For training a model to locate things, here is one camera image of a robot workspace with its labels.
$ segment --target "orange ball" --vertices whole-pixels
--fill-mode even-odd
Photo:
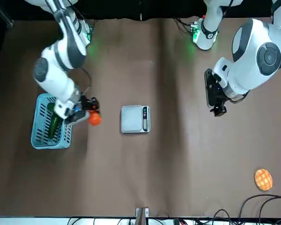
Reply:
[[[255,183],[262,191],[268,191],[273,187],[273,179],[270,173],[265,169],[259,169],[255,172]]]
[[[97,112],[90,112],[89,123],[93,126],[97,126],[101,123],[102,118]]]

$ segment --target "green led light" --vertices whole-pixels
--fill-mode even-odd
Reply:
[[[86,38],[87,38],[89,41],[91,41],[91,34],[90,34],[90,33],[87,33],[87,34],[86,34]]]
[[[199,30],[192,35],[192,41],[194,43],[197,43],[199,35],[200,35],[200,31]]]

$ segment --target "table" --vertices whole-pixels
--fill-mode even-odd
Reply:
[[[103,122],[75,126],[66,150],[30,144],[43,93],[33,64],[60,37],[58,25],[15,21],[0,55],[0,215],[134,216],[147,206],[151,216],[213,216],[220,208],[237,216],[247,197],[261,193],[253,180],[261,167],[274,180],[268,193],[281,195],[281,70],[220,118],[206,106],[204,72],[220,57],[232,60],[245,21],[223,20],[207,52],[171,19],[99,21],[84,67]],[[81,70],[70,77],[88,85]],[[150,106],[149,134],[121,134],[124,105]],[[249,202],[243,215],[255,217],[263,201]],[[281,200],[262,216],[281,217]]]

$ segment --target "blue plastic basket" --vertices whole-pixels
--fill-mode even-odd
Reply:
[[[53,139],[48,137],[52,112],[47,110],[47,105],[55,101],[50,94],[41,94],[37,98],[31,133],[31,144],[35,149],[64,149],[71,144],[72,126],[65,125],[64,121],[58,124]]]

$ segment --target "orange biscuit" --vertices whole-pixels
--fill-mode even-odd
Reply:
[[[270,173],[265,169],[259,169],[255,172],[255,183],[262,191],[268,191],[273,186],[273,179]]]

